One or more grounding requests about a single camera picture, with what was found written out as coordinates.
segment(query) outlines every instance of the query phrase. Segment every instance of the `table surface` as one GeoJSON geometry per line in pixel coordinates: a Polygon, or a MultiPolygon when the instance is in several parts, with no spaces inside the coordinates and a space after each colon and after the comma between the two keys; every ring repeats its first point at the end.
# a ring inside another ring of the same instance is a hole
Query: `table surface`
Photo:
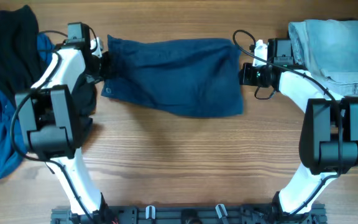
{"type": "MultiPolygon", "coordinates": [[[[81,21],[105,43],[107,34],[141,42],[230,39],[236,29],[266,41],[285,37],[290,21],[358,18],[358,1],[0,0],[0,10],[23,4],[34,10],[40,30],[65,32],[67,23],[81,21]]],[[[221,119],[184,118],[98,96],[83,151],[108,204],[268,203],[299,166],[303,113],[281,94],[258,101],[255,88],[243,90],[244,114],[221,119]]],[[[358,167],[318,201],[330,223],[358,223],[358,167]]],[[[49,223],[50,210],[67,205],[42,163],[25,161],[0,181],[0,223],[49,223]]]]}

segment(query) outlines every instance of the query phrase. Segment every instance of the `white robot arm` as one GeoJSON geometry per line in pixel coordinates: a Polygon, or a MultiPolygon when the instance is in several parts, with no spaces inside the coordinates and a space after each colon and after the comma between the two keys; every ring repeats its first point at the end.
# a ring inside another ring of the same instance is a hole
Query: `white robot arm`
{"type": "MultiPolygon", "coordinates": [[[[69,24],[68,40],[57,46],[48,69],[33,85],[38,92],[31,92],[34,96],[30,98],[30,93],[16,95],[17,104],[25,101],[22,107],[18,107],[25,145],[41,161],[54,161],[47,165],[58,177],[70,200],[70,220],[73,223],[114,223],[103,195],[85,166],[81,153],[84,136],[70,96],[81,76],[86,75],[91,82],[103,79],[99,74],[105,61],[102,50],[103,44],[98,38],[90,41],[86,25],[69,24]],[[49,104],[44,103],[46,98],[50,99],[49,104]],[[39,109],[40,103],[47,110],[35,110],[39,109]],[[49,113],[47,117],[52,115],[53,119],[44,121],[45,113],[49,113]]],[[[268,51],[257,55],[268,58],[268,51]]],[[[307,71],[297,71],[311,77],[307,71]]],[[[358,133],[354,130],[358,123],[351,120],[351,116],[358,114],[358,102],[347,102],[342,106],[346,138],[343,152],[339,152],[338,140],[330,138],[332,105],[325,100],[329,98],[318,85],[292,72],[272,70],[261,63],[245,65],[239,76],[242,85],[272,85],[275,91],[292,99],[305,112],[300,141],[302,163],[290,183],[276,194],[272,202],[278,210],[273,214],[272,223],[302,219],[303,216],[297,215],[310,212],[310,205],[338,176],[338,163],[343,167],[340,173],[358,166],[358,133]],[[338,157],[343,157],[343,161],[338,162],[338,157]]],[[[330,93],[335,100],[343,99],[341,95],[330,93]]],[[[154,215],[150,217],[155,218],[155,209],[153,211],[154,215]]]]}

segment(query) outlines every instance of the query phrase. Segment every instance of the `black mounting rail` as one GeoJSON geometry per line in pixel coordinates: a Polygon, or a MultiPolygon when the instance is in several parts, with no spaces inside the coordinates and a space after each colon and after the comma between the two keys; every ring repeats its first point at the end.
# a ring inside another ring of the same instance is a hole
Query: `black mounting rail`
{"type": "MultiPolygon", "coordinates": [[[[266,214],[271,210],[271,204],[245,204],[241,206],[226,207],[228,224],[270,224],[266,214]]],[[[119,214],[119,224],[181,224],[181,211],[186,208],[195,209],[203,224],[224,223],[218,217],[215,207],[157,207],[155,219],[146,219],[146,208],[135,206],[110,206],[115,214],[119,214]]],[[[325,206],[313,204],[310,213],[306,214],[302,222],[278,222],[274,224],[327,224],[325,206]]],[[[50,224],[72,224],[70,221],[70,208],[53,209],[50,224]]]]}

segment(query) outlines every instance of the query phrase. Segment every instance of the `wooden table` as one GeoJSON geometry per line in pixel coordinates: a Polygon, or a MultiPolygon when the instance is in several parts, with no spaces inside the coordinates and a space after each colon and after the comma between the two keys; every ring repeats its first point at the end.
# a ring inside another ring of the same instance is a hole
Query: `wooden table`
{"type": "MultiPolygon", "coordinates": [[[[236,29],[266,41],[284,37],[290,21],[358,18],[358,1],[0,0],[0,10],[25,3],[40,30],[65,32],[67,23],[81,21],[105,43],[107,34],[141,42],[230,39],[236,29]]],[[[241,44],[250,40],[244,37],[241,44]]],[[[222,119],[182,118],[99,96],[94,131],[83,150],[108,204],[271,201],[300,163],[303,113],[281,94],[258,101],[254,90],[244,88],[243,115],[222,119]]],[[[335,180],[318,201],[326,204],[330,223],[358,223],[358,167],[335,180]]],[[[44,164],[25,161],[0,181],[0,223],[49,223],[50,210],[67,205],[44,164]]]]}

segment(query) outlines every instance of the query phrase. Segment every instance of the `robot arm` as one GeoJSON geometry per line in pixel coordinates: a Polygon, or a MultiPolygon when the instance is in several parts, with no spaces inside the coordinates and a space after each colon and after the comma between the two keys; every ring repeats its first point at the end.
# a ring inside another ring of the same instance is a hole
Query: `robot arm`
{"type": "MultiPolygon", "coordinates": [[[[277,52],[282,49],[277,50],[277,44],[269,47],[276,49],[265,49],[257,55],[273,56],[277,63],[276,56],[282,55],[277,52]]],[[[81,153],[86,139],[83,127],[89,124],[90,118],[81,118],[75,113],[71,97],[80,78],[96,83],[110,74],[103,72],[109,70],[105,66],[109,62],[108,54],[102,54],[102,49],[103,44],[98,38],[90,40],[87,25],[69,24],[68,39],[57,45],[52,63],[33,85],[33,88],[41,87],[40,90],[25,101],[19,112],[24,143],[29,152],[35,153],[41,161],[54,161],[59,165],[47,163],[70,200],[73,223],[115,222],[103,195],[91,180],[81,153]]],[[[277,61],[290,61],[283,58],[277,61]]],[[[303,69],[290,66],[298,71],[303,69]]],[[[336,100],[342,100],[344,140],[343,160],[339,161],[337,134],[331,133],[331,125],[335,123],[331,115],[332,103],[320,87],[292,72],[276,70],[262,63],[245,64],[239,78],[241,85],[273,86],[305,112],[300,139],[301,164],[290,183],[273,198],[272,205],[276,209],[270,214],[272,223],[302,220],[302,214],[310,211],[316,197],[337,177],[339,168],[344,174],[358,166],[358,101],[343,100],[343,96],[331,92],[336,100]]],[[[28,97],[29,92],[17,94],[17,104],[28,97]]]]}
{"type": "MultiPolygon", "coordinates": [[[[289,40],[269,39],[268,43],[259,40],[254,55],[266,61],[269,58],[311,78],[309,71],[293,63],[289,40]]],[[[290,183],[273,198],[277,207],[274,220],[300,220],[300,215],[310,212],[311,204],[338,174],[358,166],[358,99],[347,99],[328,90],[340,101],[343,140],[342,152],[339,152],[339,133],[331,132],[336,124],[333,102],[317,84],[256,59],[252,64],[244,64],[239,79],[241,85],[272,86],[274,92],[289,97],[305,113],[299,146],[301,164],[290,183]]]]}
{"type": "MultiPolygon", "coordinates": [[[[91,180],[81,146],[91,127],[91,118],[78,116],[71,92],[86,78],[96,83],[104,78],[107,54],[98,37],[90,40],[86,24],[68,25],[68,39],[57,45],[52,61],[19,112],[26,148],[35,153],[55,174],[71,205],[73,223],[112,223],[112,214],[99,189],[91,180]]],[[[18,93],[19,104],[31,90],[18,93]]]]}

